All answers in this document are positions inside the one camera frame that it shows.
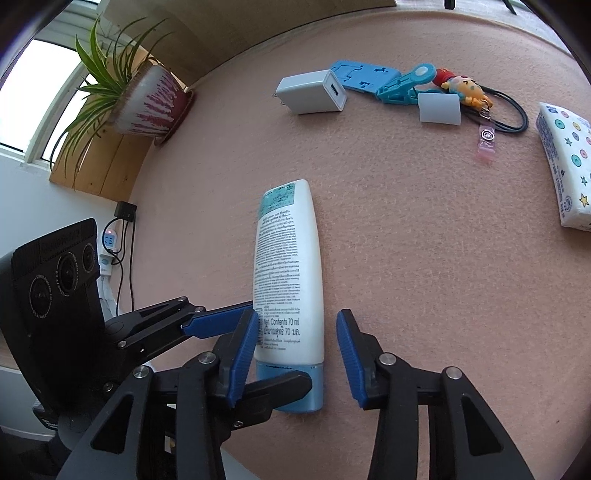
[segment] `potted plant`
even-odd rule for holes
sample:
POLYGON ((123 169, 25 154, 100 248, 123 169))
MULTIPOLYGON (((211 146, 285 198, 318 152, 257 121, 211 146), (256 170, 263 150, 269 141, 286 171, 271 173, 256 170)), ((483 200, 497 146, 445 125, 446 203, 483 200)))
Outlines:
MULTIPOLYGON (((145 59, 134 67, 141 43, 162 21, 130 42, 119 43, 125 30, 142 20, 144 18, 128 24, 106 49, 101 47, 96 35, 99 19, 90 31, 90 51, 86 51, 76 37, 76 51, 80 61, 95 78, 96 83, 85 80, 85 84, 78 88, 88 93, 87 97, 91 98, 61 135, 66 135, 62 146, 64 168, 68 157, 73 154, 82 139, 85 139, 86 143, 76 163, 75 171, 78 171, 90 141, 99 136, 100 129, 105 125, 112 125, 120 134, 165 138, 184 118, 192 92, 185 92, 174 76, 151 55, 153 48, 170 33, 160 37, 148 51, 145 59)), ((51 153, 52 160, 58 145, 59 142, 51 153)))

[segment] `bottle label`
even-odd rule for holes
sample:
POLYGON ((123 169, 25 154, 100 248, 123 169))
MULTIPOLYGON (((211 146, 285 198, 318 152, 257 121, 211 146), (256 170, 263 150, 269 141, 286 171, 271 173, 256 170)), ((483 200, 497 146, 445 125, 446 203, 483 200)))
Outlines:
MULTIPOLYGON (((268 194, 265 195, 262 201, 265 207, 261 205, 261 210, 272 212, 292 205, 294 186, 280 187, 283 191, 272 199, 265 200, 268 194)), ((264 349, 285 350, 289 344, 300 343, 302 334, 296 224, 289 209, 268 215, 261 222, 255 250, 253 292, 254 309, 259 314, 258 345, 264 349)))
POLYGON ((296 193, 296 184, 288 183, 276 189, 272 189, 263 195, 261 206, 259 207, 258 219, 260 220, 267 213, 278 208, 287 207, 294 204, 296 193))

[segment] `black cable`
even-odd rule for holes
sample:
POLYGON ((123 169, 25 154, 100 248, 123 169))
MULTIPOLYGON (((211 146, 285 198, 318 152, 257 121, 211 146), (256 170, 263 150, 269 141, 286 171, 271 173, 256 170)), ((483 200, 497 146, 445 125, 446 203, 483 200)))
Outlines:
POLYGON ((115 314, 118 315, 119 314, 119 301, 121 299, 121 290, 123 288, 123 279, 125 277, 125 271, 123 269, 123 259, 125 258, 125 244, 127 242, 127 227, 129 226, 129 222, 125 223, 125 226, 123 228, 123 237, 121 239, 121 248, 119 250, 117 250, 116 252, 110 248, 108 248, 105 245, 105 233, 107 231, 107 229, 113 224, 115 223, 117 220, 119 220, 118 218, 113 218, 109 223, 106 224, 105 228, 103 229, 103 234, 102 237, 100 239, 103 248, 110 253, 113 256, 113 260, 111 260, 111 265, 119 265, 121 267, 121 278, 119 279, 119 288, 117 290, 117 300, 115 302, 115 314))
POLYGON ((129 222, 125 222, 125 226, 123 228, 123 239, 121 242, 121 248, 119 251, 123 250, 123 255, 121 258, 115 256, 117 259, 117 263, 112 263, 113 265, 120 265, 121 266, 121 278, 119 279, 119 288, 117 289, 117 301, 115 302, 115 311, 117 315, 119 314, 119 300, 121 299, 121 289, 123 288, 123 279, 125 278, 125 271, 123 270, 123 259, 125 258, 125 244, 127 243, 127 227, 129 226, 129 222))
POLYGON ((134 286, 131 284, 131 264, 134 261, 135 219, 131 230, 131 250, 129 252, 129 295, 131 296, 131 311, 135 310, 134 286))
MULTIPOLYGON (((520 104, 518 104, 516 100, 511 98, 506 93, 500 92, 500 91, 495 90, 493 88, 488 88, 483 85, 481 85, 481 88, 482 88, 482 90, 484 90, 485 93, 488 93, 491 96, 495 96, 495 97, 501 98, 504 101, 506 101, 515 110, 517 110, 517 112, 521 116, 521 125, 518 127, 513 127, 512 125, 507 125, 507 124, 504 124, 503 122, 499 122, 498 120, 491 119, 491 122, 495 126, 496 131, 503 132, 505 134, 520 134, 522 132, 525 132, 528 129, 528 127, 530 126, 530 119, 527 117, 527 113, 525 113, 525 110, 523 110, 523 107, 520 104)), ((477 124, 482 123, 483 118, 480 116, 480 114, 478 113, 477 110, 474 110, 471 107, 462 105, 462 111, 473 122, 476 122, 477 124)))
POLYGON ((503 0, 503 3, 511 11, 511 13, 513 15, 517 15, 517 12, 515 11, 515 8, 513 8, 513 5, 511 5, 511 2, 509 0, 503 0))

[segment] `metal screw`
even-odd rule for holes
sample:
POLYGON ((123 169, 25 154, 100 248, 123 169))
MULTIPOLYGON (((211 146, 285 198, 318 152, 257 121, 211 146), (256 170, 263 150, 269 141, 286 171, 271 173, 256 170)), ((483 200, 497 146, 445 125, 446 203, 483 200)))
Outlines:
POLYGON ((458 367, 447 367, 445 373, 452 380, 460 380, 462 377, 462 370, 458 367))
POLYGON ((393 353, 382 353, 382 355, 379 356, 379 362, 382 365, 393 365, 396 363, 396 355, 393 353))
POLYGON ((212 364, 216 361, 216 354, 213 352, 202 352, 197 357, 197 360, 199 360, 200 364, 212 364))
POLYGON ((148 374, 151 372, 150 367, 146 367, 145 365, 140 365, 134 369, 134 377, 135 378, 144 378, 147 377, 148 374))

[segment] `plant pot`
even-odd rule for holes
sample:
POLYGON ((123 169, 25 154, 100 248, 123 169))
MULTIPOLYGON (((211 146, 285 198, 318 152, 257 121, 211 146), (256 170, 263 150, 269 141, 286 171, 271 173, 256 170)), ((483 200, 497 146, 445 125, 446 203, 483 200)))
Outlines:
POLYGON ((165 68, 145 61, 111 112, 120 134, 168 137, 183 120, 192 97, 165 68))

